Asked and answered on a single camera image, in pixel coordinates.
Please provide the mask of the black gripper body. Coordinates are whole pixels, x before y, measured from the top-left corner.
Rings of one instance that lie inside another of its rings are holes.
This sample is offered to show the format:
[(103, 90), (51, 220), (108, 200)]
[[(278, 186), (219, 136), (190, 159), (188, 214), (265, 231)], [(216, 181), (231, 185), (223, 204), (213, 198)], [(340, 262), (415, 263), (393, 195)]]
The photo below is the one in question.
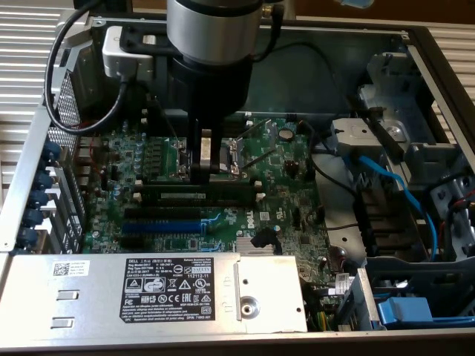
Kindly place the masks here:
[(184, 58), (170, 61), (170, 100), (197, 118), (219, 119), (241, 109), (247, 99), (253, 61), (204, 65)]

